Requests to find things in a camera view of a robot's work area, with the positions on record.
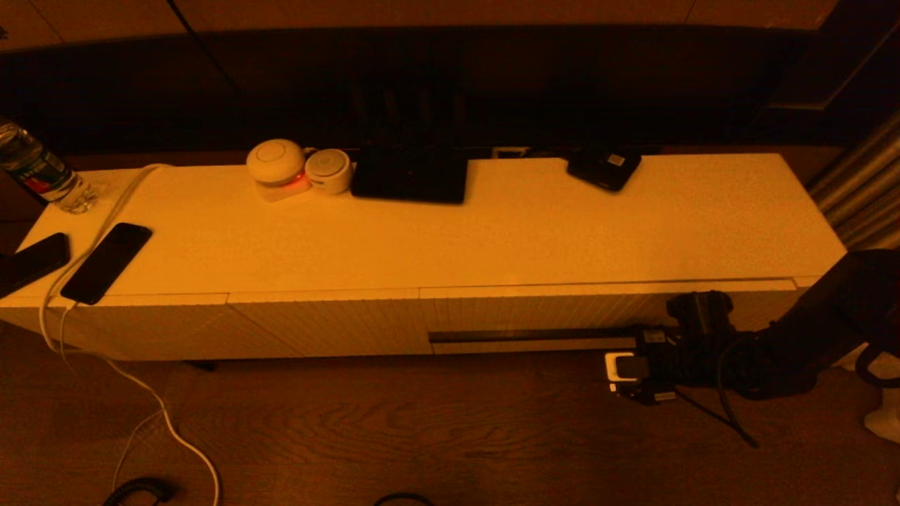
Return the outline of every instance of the smartphone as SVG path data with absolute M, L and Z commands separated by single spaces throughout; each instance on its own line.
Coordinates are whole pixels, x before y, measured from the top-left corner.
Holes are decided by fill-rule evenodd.
M 594 186 L 618 192 L 640 164 L 641 155 L 635 153 L 585 149 L 569 160 L 566 171 Z
M 63 267 L 70 260 L 68 236 L 53 234 L 7 258 L 0 258 L 0 298 Z
M 151 235 L 147 227 L 117 223 L 59 293 L 82 304 L 99 303 Z

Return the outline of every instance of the phone screen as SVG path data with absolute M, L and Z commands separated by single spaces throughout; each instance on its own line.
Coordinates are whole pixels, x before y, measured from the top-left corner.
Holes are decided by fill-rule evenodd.
M 0 258 L 0 298 L 63 267 L 69 261 L 68 236 L 53 234 L 9 258 Z
M 146 227 L 131 223 L 116 224 L 60 293 L 83 304 L 100 302 L 151 235 L 153 232 Z

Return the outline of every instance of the curtain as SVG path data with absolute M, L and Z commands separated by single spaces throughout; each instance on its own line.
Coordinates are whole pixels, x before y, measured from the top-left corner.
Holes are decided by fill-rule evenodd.
M 900 112 L 810 189 L 847 249 L 900 248 Z

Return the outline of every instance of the water bottle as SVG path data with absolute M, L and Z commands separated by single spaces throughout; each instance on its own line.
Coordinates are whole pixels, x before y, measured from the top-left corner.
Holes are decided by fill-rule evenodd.
M 65 212 L 79 214 L 97 199 L 91 186 L 24 128 L 0 119 L 0 168 Z

